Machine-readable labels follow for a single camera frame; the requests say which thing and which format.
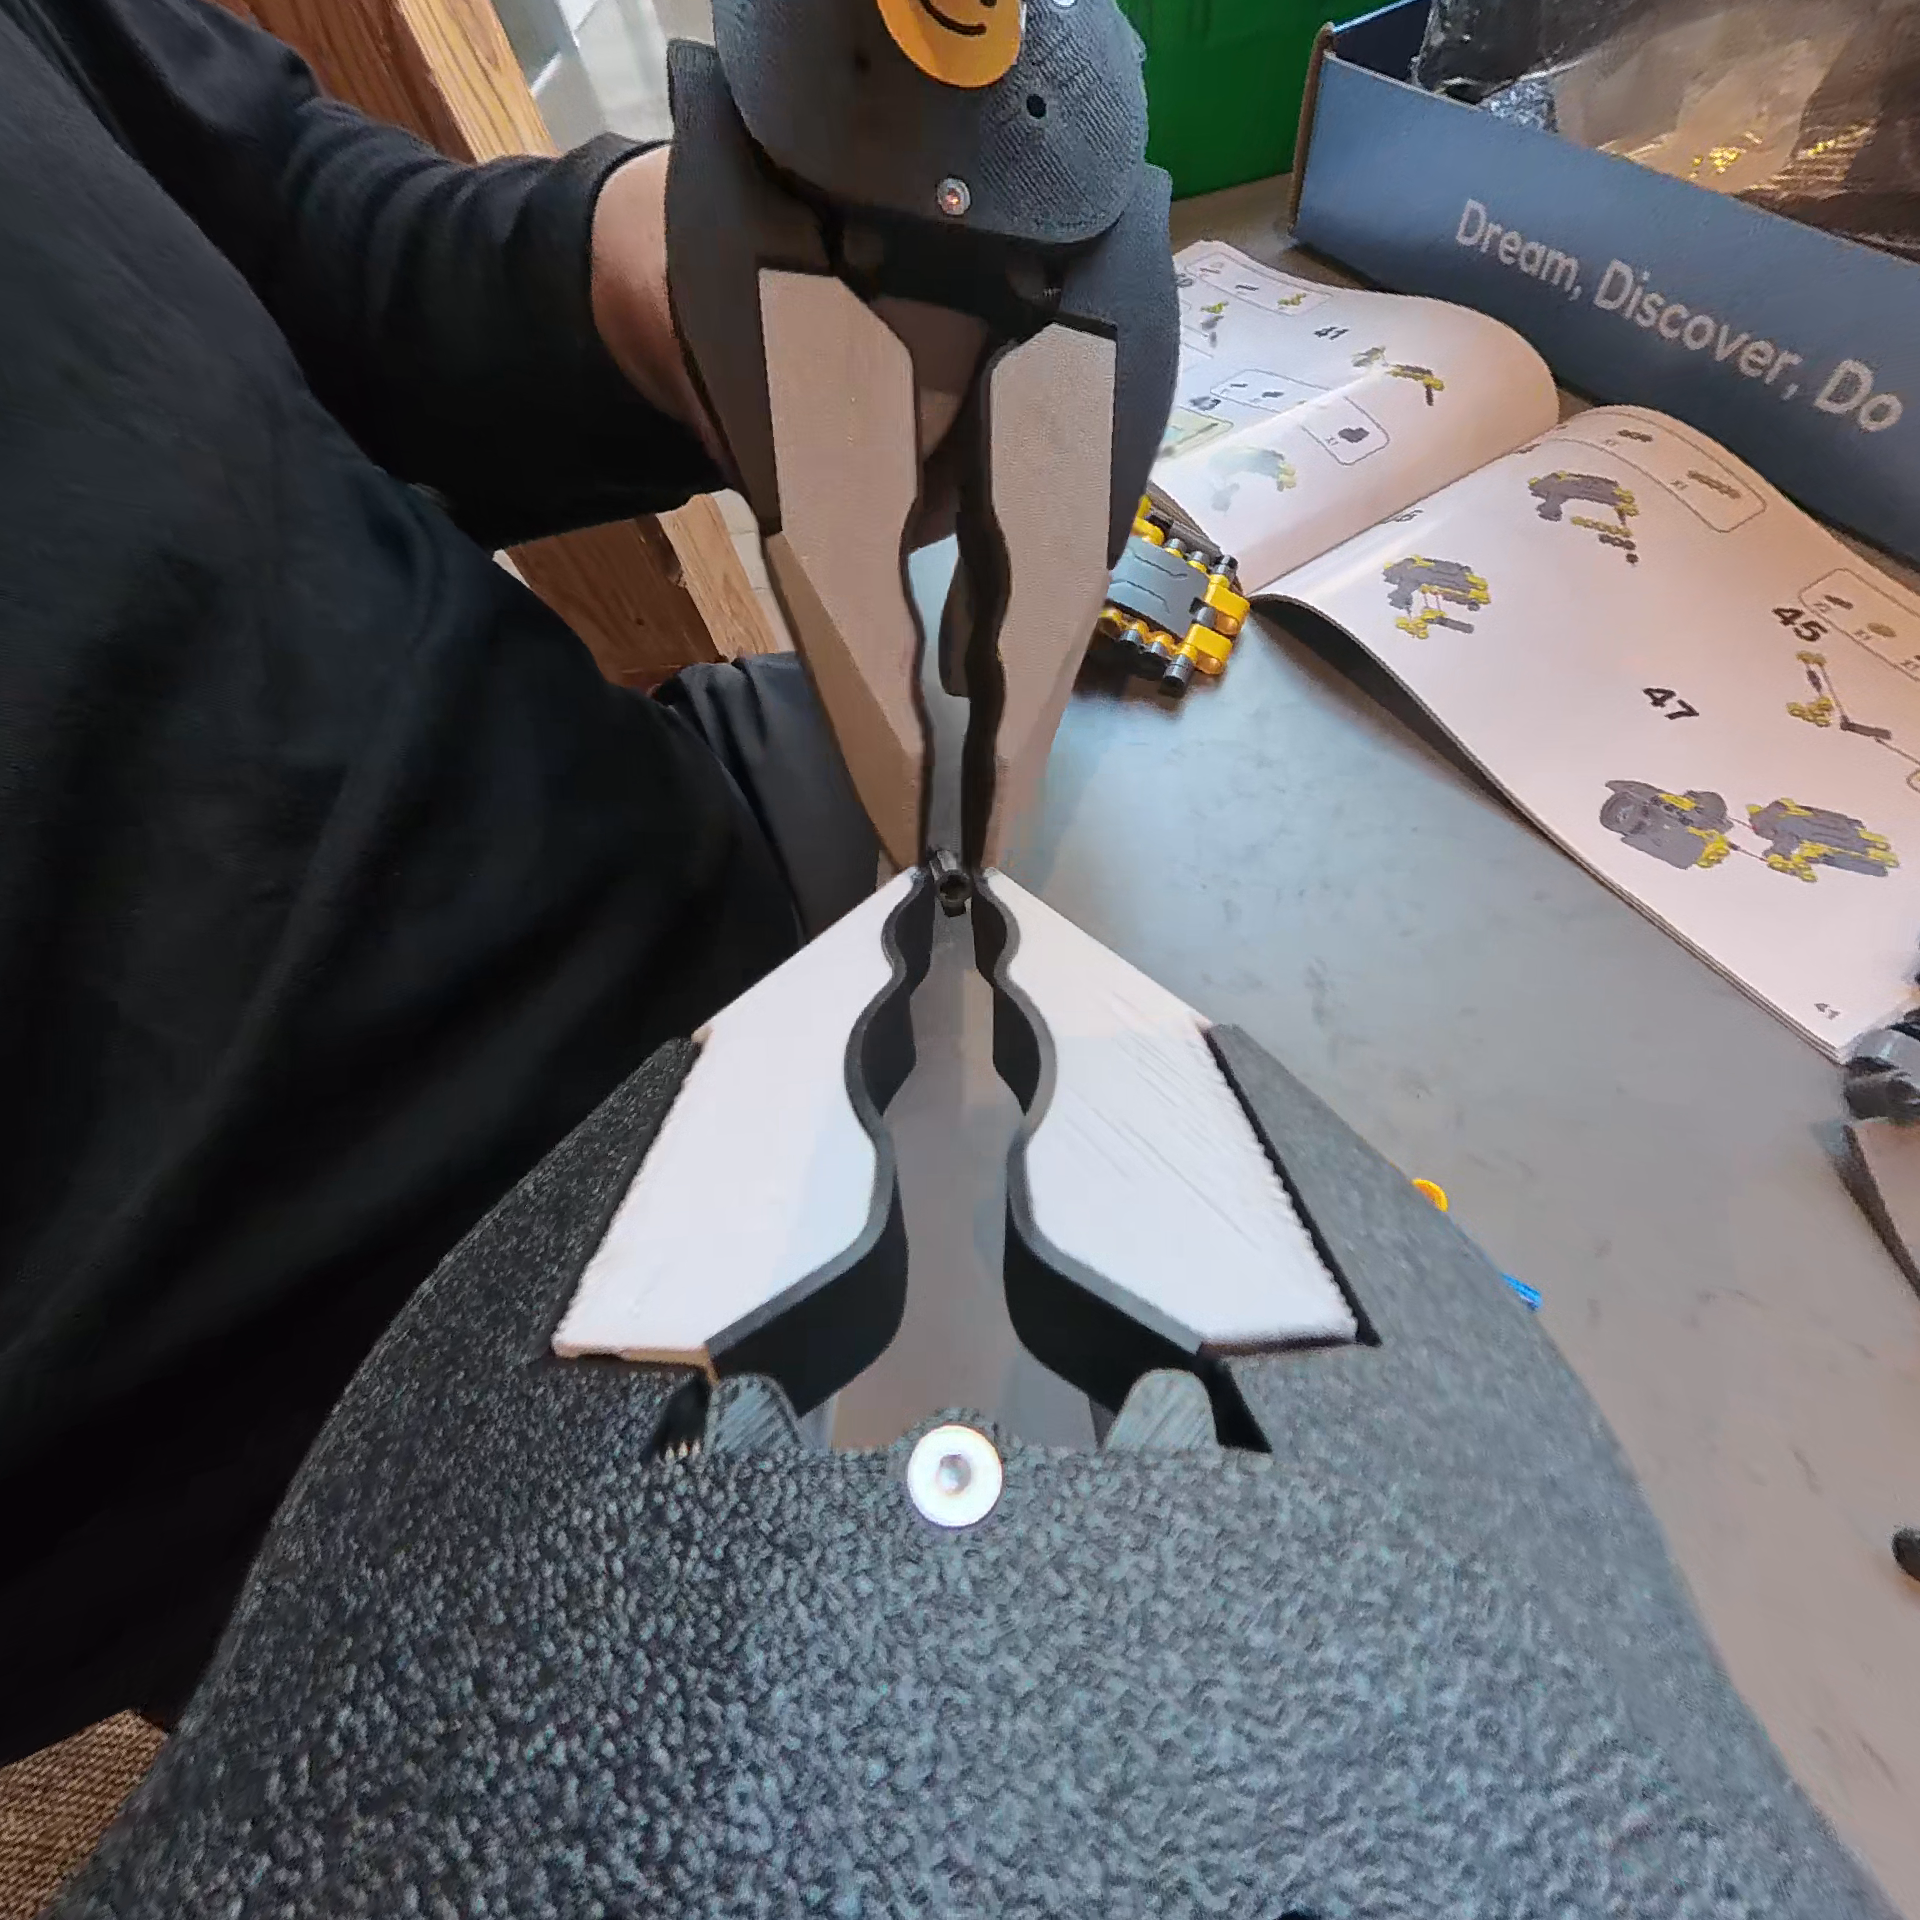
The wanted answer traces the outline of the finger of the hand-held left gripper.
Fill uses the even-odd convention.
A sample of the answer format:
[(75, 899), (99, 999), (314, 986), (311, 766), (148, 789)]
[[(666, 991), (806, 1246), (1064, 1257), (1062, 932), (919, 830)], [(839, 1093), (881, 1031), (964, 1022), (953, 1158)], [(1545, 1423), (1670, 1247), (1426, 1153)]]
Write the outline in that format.
[(964, 419), (945, 689), (967, 702), (962, 861), (1003, 861), (1111, 579), (1113, 340), (1043, 329), (994, 354)]
[(921, 503), (907, 346), (841, 282), (759, 271), (777, 525), (767, 564), (856, 796), (894, 868), (923, 861), (923, 631), (905, 583)]

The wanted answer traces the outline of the blue cardboard box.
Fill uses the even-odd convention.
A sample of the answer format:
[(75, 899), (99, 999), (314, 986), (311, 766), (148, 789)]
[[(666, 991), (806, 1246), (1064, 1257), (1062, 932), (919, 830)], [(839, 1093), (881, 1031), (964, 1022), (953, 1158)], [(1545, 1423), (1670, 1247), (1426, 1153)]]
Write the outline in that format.
[(1292, 230), (1704, 427), (1857, 529), (1915, 491), (1915, 266), (1408, 81), (1426, 4), (1322, 33)]

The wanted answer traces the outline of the person's black clothing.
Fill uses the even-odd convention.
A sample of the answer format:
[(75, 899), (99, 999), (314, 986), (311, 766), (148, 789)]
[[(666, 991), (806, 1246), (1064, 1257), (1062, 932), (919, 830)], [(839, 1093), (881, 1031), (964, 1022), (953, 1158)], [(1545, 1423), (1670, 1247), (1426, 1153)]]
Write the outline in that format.
[(179, 1714), (396, 1313), (860, 905), (795, 657), (610, 683), (6, 4), (3, 1742)]

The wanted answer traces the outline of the person's left forearm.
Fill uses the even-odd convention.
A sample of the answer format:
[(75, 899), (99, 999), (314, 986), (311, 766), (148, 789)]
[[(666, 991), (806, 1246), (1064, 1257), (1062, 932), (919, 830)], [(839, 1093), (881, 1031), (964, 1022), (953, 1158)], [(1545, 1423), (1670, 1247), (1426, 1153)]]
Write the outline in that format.
[(592, 206), (642, 148), (458, 163), (218, 4), (55, 4), (115, 133), (386, 473), (500, 549), (719, 491), (592, 323)]

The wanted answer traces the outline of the grey desk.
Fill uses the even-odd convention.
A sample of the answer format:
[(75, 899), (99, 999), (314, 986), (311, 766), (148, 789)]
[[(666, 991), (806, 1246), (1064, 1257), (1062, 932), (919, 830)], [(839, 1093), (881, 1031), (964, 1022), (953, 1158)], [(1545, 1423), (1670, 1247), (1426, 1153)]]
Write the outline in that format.
[(1183, 702), (1089, 668), (1012, 876), (1447, 1189), (1747, 1707), (1915, 1916), (1915, 1582), (1888, 1551), (1915, 1290), (1840, 1178), (1835, 1070), (1310, 615), (1260, 615)]

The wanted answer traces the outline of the green container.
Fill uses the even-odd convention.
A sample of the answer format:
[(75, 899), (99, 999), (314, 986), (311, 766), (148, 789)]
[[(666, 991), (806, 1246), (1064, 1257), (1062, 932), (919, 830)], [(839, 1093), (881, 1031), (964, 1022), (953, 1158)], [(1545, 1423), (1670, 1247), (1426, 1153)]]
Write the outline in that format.
[(1379, 2), (1123, 2), (1144, 43), (1146, 155), (1176, 201), (1292, 167), (1313, 49)]

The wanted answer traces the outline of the person's left hand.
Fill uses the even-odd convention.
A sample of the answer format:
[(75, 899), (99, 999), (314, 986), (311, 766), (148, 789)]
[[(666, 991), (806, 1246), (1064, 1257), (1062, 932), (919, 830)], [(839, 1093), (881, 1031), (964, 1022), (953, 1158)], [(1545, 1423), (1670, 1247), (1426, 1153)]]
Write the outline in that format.
[(719, 473), (736, 481), (724, 436), (712, 421), (675, 323), (668, 276), (668, 141), (627, 155), (592, 206), (592, 323), (620, 372), (657, 412), (687, 427)]

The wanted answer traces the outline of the yellow grey brick assembly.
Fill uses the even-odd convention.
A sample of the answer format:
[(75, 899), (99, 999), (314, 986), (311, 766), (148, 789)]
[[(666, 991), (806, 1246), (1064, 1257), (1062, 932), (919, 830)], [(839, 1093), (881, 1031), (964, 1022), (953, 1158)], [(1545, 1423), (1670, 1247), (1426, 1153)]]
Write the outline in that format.
[(1142, 493), (1096, 620), (1098, 657), (1179, 702), (1225, 671), (1248, 612), (1236, 559)]

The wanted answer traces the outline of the dark grey brick part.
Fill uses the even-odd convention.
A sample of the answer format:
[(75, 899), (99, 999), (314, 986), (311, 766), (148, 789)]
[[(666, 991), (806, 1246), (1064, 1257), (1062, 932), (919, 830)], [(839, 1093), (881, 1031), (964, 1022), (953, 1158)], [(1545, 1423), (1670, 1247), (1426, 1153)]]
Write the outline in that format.
[(1919, 1010), (1874, 1027), (1840, 1065), (1840, 1178), (1919, 1286)]

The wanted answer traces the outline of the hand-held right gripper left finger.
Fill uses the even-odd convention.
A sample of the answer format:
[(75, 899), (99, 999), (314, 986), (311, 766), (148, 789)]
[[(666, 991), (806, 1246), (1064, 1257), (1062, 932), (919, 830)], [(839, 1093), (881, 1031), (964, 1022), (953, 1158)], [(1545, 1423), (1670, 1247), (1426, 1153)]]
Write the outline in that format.
[(830, 1423), (905, 1315), (882, 1111), (916, 1060), (934, 905), (928, 874), (904, 870), (697, 1031), (559, 1358), (767, 1375), (806, 1427)]

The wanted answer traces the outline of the open instruction booklet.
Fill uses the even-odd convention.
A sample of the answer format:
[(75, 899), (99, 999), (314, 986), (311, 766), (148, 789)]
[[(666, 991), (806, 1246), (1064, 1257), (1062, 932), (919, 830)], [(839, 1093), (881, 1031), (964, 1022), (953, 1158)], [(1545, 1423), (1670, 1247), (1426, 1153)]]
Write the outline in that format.
[(1831, 1058), (1912, 1017), (1915, 590), (1694, 427), (1563, 417), (1468, 307), (1219, 239), (1172, 271), (1158, 507)]

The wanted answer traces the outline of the wooden furniture frame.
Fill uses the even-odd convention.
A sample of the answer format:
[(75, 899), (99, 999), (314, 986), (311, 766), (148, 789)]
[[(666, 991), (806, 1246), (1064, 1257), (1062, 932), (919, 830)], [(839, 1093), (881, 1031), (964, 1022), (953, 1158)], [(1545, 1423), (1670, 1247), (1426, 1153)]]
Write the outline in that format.
[[(707, 4), (228, 2), (288, 42), (328, 93), (455, 159), (559, 154), (603, 131), (666, 133), (666, 39), (710, 37)], [(745, 507), (697, 497), (500, 553), (587, 642), (649, 689), (710, 660), (790, 649)]]

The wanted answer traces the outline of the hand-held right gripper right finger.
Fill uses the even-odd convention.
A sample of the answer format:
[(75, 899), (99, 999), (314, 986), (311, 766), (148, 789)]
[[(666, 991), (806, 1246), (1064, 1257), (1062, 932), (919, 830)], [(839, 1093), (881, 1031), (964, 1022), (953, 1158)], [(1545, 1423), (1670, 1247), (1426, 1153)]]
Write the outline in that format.
[(1348, 1346), (1361, 1313), (1212, 1022), (999, 870), (971, 927), (1022, 1113), (1002, 1257), (1020, 1341), (1113, 1428), (1171, 1373), (1208, 1412), (1201, 1446), (1264, 1449), (1233, 1364)]

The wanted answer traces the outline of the clear plastic bag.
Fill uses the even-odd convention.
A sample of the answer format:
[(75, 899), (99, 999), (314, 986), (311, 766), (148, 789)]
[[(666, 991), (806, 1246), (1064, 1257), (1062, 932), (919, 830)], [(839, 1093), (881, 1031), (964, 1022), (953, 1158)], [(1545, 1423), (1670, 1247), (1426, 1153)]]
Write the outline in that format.
[(1915, 2), (1431, 2), (1414, 84), (1915, 263)]

